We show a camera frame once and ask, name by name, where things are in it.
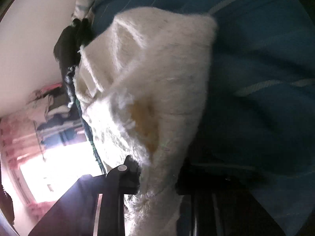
blue fabric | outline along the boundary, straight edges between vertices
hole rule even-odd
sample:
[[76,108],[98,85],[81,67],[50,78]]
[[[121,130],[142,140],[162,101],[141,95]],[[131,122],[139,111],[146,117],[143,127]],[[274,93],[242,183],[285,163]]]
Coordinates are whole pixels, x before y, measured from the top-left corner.
[[[138,6],[205,13],[221,1],[97,0],[92,29],[98,35],[115,14]],[[211,153],[265,171],[269,184],[252,194],[293,236],[315,207],[315,27],[298,0],[236,0],[214,17],[219,31],[193,158]]]

black glove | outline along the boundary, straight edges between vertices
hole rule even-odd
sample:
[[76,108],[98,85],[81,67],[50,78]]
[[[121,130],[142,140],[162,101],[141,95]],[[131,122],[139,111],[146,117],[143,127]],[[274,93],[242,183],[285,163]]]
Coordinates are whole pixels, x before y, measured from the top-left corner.
[[74,19],[71,26],[67,26],[61,33],[55,47],[54,56],[59,63],[65,92],[69,98],[68,107],[75,103],[73,76],[79,65],[81,55],[80,46],[88,45],[93,38],[88,19]]

round silver bolt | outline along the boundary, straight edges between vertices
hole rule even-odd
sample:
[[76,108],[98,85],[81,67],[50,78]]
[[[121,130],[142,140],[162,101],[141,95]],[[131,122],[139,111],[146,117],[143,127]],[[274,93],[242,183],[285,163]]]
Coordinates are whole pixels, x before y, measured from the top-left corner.
[[118,167],[118,170],[119,171],[125,171],[127,169],[127,166],[126,165],[120,165],[119,167]]

white cloth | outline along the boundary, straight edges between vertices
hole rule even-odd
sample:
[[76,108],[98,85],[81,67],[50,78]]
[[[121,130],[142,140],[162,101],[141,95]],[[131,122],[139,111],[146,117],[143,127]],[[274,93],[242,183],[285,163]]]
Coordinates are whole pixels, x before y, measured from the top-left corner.
[[204,109],[215,21],[137,8],[81,50],[75,89],[107,167],[128,154],[140,189],[126,198],[127,235],[176,235],[174,185]]

brown stain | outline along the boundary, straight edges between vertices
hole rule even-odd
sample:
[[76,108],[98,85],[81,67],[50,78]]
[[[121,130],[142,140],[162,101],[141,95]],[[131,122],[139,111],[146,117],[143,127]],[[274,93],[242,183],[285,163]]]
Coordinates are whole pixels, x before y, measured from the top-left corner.
[[158,120],[154,112],[152,101],[137,100],[129,106],[132,120],[135,122],[135,131],[139,140],[153,154],[158,147]]

